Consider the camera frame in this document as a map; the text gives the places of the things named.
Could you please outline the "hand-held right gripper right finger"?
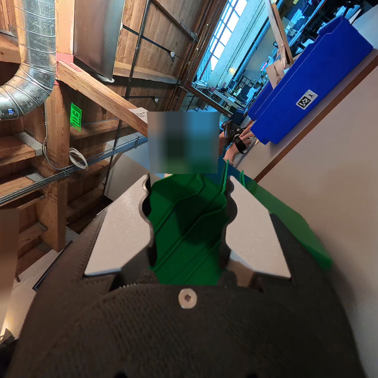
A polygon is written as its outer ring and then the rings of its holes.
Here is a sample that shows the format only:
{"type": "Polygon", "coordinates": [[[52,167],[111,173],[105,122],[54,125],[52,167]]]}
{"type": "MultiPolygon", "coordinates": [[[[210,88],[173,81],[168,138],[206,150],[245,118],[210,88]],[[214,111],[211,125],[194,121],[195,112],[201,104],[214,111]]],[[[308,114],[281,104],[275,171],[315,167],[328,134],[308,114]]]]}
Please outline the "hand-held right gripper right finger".
{"type": "Polygon", "coordinates": [[[233,176],[227,178],[226,194],[221,267],[235,275],[237,286],[253,286],[261,276],[290,280],[270,212],[233,176]]]}

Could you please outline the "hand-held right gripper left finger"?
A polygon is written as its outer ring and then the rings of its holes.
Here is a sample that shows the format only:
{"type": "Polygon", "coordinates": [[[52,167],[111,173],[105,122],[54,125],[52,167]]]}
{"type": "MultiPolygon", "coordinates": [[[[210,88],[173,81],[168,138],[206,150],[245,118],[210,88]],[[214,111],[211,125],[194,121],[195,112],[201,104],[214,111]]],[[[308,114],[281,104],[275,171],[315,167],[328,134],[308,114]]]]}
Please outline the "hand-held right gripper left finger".
{"type": "Polygon", "coordinates": [[[148,185],[147,173],[107,208],[85,276],[120,273],[123,278],[139,278],[150,267],[148,250],[154,244],[154,231],[143,212],[148,185]]]}

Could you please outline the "green plastic bin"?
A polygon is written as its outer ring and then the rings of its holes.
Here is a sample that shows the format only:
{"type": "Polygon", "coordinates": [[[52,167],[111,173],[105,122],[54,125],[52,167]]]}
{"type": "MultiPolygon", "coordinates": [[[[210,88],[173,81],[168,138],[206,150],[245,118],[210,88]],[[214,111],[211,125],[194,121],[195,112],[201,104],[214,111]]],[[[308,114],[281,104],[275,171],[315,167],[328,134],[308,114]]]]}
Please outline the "green plastic bin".
{"type": "Polygon", "coordinates": [[[219,262],[226,214],[226,177],[234,177],[276,215],[319,266],[332,259],[306,220],[254,180],[220,160],[215,174],[174,174],[155,182],[148,220],[154,229],[156,256],[150,268],[163,285],[214,286],[224,268],[219,262]]]}

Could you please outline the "white paper notice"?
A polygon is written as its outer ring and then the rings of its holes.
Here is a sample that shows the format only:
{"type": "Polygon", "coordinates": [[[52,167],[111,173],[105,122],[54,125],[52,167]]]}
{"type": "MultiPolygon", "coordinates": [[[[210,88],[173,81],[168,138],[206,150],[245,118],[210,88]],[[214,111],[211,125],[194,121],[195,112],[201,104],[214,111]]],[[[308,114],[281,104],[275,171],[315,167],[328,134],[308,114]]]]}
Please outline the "white paper notice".
{"type": "Polygon", "coordinates": [[[146,110],[145,108],[138,107],[138,108],[135,108],[135,109],[130,109],[130,112],[135,114],[137,117],[139,117],[146,124],[148,123],[148,120],[147,120],[148,110],[146,110]]]}

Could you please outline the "green exit sign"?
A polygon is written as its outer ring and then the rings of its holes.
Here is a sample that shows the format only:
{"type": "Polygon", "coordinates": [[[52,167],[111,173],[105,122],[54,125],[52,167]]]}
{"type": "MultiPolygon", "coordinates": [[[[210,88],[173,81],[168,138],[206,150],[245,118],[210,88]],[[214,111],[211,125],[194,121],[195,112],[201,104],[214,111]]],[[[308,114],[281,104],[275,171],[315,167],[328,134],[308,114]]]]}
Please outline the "green exit sign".
{"type": "Polygon", "coordinates": [[[79,133],[81,132],[82,110],[72,102],[70,104],[69,124],[70,127],[73,127],[79,133]]]}

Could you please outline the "blue plastic bin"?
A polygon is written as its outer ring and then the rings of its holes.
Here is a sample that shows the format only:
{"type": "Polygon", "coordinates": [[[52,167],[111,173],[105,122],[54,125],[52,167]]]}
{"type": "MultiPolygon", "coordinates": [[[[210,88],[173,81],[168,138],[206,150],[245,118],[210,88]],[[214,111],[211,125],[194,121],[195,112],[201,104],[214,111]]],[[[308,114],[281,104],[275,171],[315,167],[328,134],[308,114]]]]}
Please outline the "blue plastic bin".
{"type": "Polygon", "coordinates": [[[270,95],[272,91],[273,88],[271,82],[268,81],[248,110],[247,115],[252,121],[256,121],[258,117],[257,113],[259,108],[263,105],[264,101],[267,99],[267,97],[270,95]]]}

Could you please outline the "blue bin with tag sticker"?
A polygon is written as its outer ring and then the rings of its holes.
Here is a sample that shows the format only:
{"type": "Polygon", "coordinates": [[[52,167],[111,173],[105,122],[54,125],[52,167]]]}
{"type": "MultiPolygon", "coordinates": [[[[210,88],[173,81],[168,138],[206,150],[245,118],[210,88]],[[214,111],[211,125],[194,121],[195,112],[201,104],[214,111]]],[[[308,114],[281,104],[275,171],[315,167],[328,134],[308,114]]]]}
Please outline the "blue bin with tag sticker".
{"type": "Polygon", "coordinates": [[[262,143],[278,144],[373,46],[343,16],[319,30],[256,113],[252,133],[262,143]]]}

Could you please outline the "cardboard board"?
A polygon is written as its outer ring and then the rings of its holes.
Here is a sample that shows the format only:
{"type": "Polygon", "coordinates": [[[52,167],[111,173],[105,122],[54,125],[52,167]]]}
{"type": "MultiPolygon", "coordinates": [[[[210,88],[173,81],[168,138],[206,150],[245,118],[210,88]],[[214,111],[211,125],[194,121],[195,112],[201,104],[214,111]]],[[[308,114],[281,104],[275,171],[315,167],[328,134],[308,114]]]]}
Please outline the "cardboard board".
{"type": "Polygon", "coordinates": [[[265,6],[271,29],[277,42],[278,56],[281,58],[283,68],[288,69],[294,63],[294,59],[288,44],[285,28],[279,15],[278,8],[276,4],[272,3],[270,0],[265,1],[265,6]]]}

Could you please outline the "silver ventilation duct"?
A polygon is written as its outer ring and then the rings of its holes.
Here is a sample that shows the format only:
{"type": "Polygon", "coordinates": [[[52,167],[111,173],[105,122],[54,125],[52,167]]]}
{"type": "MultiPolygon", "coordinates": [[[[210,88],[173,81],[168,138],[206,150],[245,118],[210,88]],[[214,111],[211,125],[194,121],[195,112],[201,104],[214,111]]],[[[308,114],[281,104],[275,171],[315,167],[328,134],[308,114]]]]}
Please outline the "silver ventilation duct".
{"type": "Polygon", "coordinates": [[[14,1],[20,66],[0,88],[0,118],[13,120],[41,106],[56,79],[54,0],[14,1]]]}

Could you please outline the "grey metal duct box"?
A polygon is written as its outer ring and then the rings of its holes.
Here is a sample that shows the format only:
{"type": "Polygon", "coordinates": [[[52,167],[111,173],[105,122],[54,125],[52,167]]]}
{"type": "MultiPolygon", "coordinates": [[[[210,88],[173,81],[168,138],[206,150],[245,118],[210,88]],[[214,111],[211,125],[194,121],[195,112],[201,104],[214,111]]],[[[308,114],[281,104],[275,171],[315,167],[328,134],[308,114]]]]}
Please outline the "grey metal duct box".
{"type": "Polygon", "coordinates": [[[73,56],[82,65],[113,81],[125,0],[76,0],[73,56]]]}

